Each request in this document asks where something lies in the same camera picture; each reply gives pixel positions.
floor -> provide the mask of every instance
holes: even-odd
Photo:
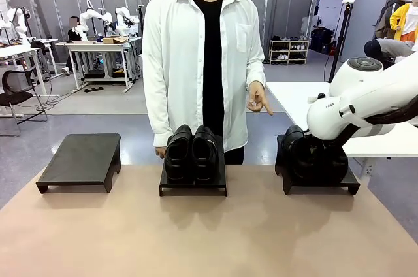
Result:
[[[324,66],[326,55],[311,52],[308,65],[265,65],[266,79],[268,81],[324,81]],[[330,58],[325,73],[329,78],[332,66]],[[51,82],[45,83],[48,93],[65,95],[76,88],[74,76],[60,76]],[[138,80],[125,94],[121,94],[124,83],[119,84],[92,84],[91,86],[103,86],[103,91],[84,93],[78,91],[66,99],[60,101],[48,111],[51,115],[88,115],[88,114],[147,114],[144,86],[142,80]],[[271,95],[267,93],[268,101],[274,112],[282,112],[281,106]],[[54,102],[54,99],[41,99],[43,103]],[[34,114],[38,105],[37,100],[30,99],[16,107],[18,114]]]
[[[266,65],[266,78],[268,81],[322,81],[326,60],[321,54],[310,54],[307,65]],[[68,93],[73,82],[72,76],[54,79],[53,93]],[[49,110],[48,122],[26,122],[20,126],[20,137],[0,137],[0,208],[48,164],[70,133],[119,133],[123,164],[162,163],[152,148],[153,134],[146,115],[142,82],[137,82],[126,94],[121,94],[122,89],[123,86],[106,86],[101,92],[78,92]],[[273,109],[280,111],[274,98],[269,98]],[[19,110],[26,114],[30,111],[31,108]],[[276,136],[292,124],[290,119],[283,112],[273,117],[267,113],[247,113],[247,119],[249,143],[244,163],[274,164]],[[355,159],[350,159],[350,165],[359,173],[361,166]],[[369,188],[418,242],[416,167],[418,159],[414,158],[379,159]]]

yellow jacket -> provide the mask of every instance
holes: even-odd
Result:
[[[408,10],[410,9],[411,4],[405,4],[402,7],[399,7],[397,11],[393,13],[391,16],[391,28],[393,31],[396,31],[396,27],[400,26],[400,31],[397,31],[394,35],[395,40],[400,40],[400,37],[402,36],[402,32],[404,31],[405,23],[406,23],[406,14],[408,13]],[[415,32],[415,36],[418,37],[418,26],[417,31]]]

hand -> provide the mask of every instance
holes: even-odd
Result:
[[[260,112],[263,106],[266,108],[268,114],[273,116],[273,112],[267,101],[264,86],[259,81],[253,81],[249,85],[249,102],[247,108],[252,112]]]
[[[165,146],[163,148],[155,148],[155,154],[156,156],[159,156],[159,158],[164,158],[166,150],[167,148]]]

black shoe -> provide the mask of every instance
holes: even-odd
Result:
[[[186,177],[192,138],[188,125],[180,126],[170,138],[164,160],[165,172],[169,179],[180,180]]]
[[[195,165],[195,178],[211,180],[217,173],[217,146],[212,131],[201,125],[191,145],[191,158]]]

cardboard box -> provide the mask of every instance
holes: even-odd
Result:
[[[127,37],[104,37],[103,44],[124,44],[129,41]]]

